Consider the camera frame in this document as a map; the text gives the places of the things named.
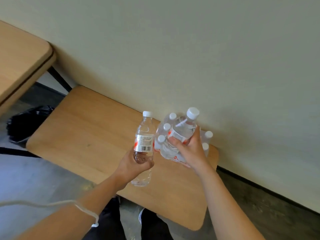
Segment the person's right hand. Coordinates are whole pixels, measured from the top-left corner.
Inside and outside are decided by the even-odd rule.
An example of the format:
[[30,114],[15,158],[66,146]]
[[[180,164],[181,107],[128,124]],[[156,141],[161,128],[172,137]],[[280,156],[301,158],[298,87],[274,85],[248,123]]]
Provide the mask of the person's right hand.
[[202,178],[208,177],[209,175],[217,175],[214,168],[208,162],[203,148],[193,147],[193,135],[191,136],[188,145],[182,144],[181,141],[174,137],[170,137],[169,142],[178,149],[178,151],[185,158],[188,165],[199,177]]

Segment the person's left hand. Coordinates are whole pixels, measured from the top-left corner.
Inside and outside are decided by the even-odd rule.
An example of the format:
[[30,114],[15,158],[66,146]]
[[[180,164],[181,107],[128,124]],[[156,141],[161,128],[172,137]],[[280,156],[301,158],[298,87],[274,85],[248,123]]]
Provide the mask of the person's left hand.
[[123,156],[117,169],[112,174],[116,192],[124,189],[129,182],[141,174],[135,171],[136,163],[137,161],[134,159],[134,148],[132,147]]

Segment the person's right forearm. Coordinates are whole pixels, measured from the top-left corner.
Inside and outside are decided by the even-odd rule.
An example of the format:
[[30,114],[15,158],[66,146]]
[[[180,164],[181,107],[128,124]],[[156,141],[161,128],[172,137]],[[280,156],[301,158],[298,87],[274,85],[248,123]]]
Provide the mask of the person's right forearm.
[[232,197],[218,173],[197,170],[217,240],[266,240]]

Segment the clear plastic pack wrap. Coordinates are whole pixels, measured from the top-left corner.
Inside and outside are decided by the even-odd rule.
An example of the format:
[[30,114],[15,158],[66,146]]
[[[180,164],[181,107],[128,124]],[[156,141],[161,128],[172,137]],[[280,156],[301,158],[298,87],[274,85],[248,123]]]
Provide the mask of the clear plastic pack wrap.
[[186,162],[185,158],[179,152],[179,150],[169,142],[169,138],[167,138],[167,136],[166,136],[166,141],[164,142],[162,149],[160,151],[160,154],[165,159],[183,164],[188,168],[190,167],[189,164]]

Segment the black shoe with white sole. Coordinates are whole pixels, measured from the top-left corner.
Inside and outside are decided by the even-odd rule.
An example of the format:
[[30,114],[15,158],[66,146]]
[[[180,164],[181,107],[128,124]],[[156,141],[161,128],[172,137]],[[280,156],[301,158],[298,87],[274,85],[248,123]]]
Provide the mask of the black shoe with white sole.
[[143,208],[138,219],[141,224],[141,240],[174,240],[168,225],[156,213]]

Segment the person's black trousers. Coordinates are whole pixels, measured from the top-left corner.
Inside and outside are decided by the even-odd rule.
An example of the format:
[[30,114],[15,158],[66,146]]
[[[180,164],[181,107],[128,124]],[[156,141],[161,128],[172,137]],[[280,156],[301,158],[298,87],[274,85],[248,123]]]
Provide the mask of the person's black trousers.
[[99,215],[98,227],[92,227],[82,240],[126,240],[119,209],[120,197],[115,195]]

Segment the black baseboard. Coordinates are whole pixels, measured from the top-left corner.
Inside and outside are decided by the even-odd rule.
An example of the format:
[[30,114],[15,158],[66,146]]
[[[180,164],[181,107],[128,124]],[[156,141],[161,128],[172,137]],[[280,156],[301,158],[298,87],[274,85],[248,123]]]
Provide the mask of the black baseboard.
[[271,190],[269,190],[269,189],[267,189],[267,188],[265,188],[265,187],[263,187],[263,186],[261,186],[259,184],[256,184],[253,181],[250,181],[250,180],[248,180],[248,179],[246,179],[246,178],[244,178],[242,176],[239,176],[238,174],[233,173],[233,172],[231,172],[231,171],[229,171],[229,170],[227,170],[227,169],[225,169],[225,168],[223,168],[223,167],[221,167],[219,165],[217,166],[217,170],[221,171],[221,172],[223,172],[223,173],[225,173],[225,174],[227,174],[227,175],[229,175],[229,176],[231,176],[231,177],[233,177],[233,178],[235,178],[235,179],[237,179],[239,181],[242,181],[243,183],[245,183],[247,185],[250,185],[250,186],[252,186],[252,187],[254,187],[256,189],[262,190],[262,191],[266,192],[267,194],[269,194],[269,195],[271,195],[273,197],[276,197],[276,198],[278,198],[278,199],[280,199],[280,200],[282,200],[284,202],[289,203],[290,205],[293,205],[295,207],[298,207],[299,209],[303,209],[305,211],[308,211],[308,212],[313,213],[313,214],[315,214],[315,215],[320,217],[320,213],[318,213],[318,212],[316,212],[314,210],[311,210],[310,208],[305,207],[305,206],[303,206],[303,205],[301,205],[301,204],[299,204],[299,203],[297,203],[297,202],[295,202],[295,201],[293,201],[293,200],[291,200],[289,198],[286,198],[285,196],[282,196],[282,195],[280,195],[280,194],[278,194],[278,193],[276,193],[274,191],[271,191]]

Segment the black plastic bag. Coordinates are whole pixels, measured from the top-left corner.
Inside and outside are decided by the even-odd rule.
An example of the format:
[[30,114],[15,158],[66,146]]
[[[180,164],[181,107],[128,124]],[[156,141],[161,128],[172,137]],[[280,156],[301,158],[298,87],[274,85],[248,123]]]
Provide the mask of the black plastic bag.
[[50,105],[42,105],[27,109],[10,117],[6,122],[9,142],[25,148],[28,139],[51,115],[54,109]]

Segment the wooden table with black frame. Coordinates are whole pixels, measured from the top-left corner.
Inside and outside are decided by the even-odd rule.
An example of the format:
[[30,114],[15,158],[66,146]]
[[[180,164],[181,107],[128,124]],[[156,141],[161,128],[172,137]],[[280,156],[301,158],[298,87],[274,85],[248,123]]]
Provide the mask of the wooden table with black frame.
[[0,20],[0,117],[45,72],[72,90],[53,67],[56,59],[49,42]]

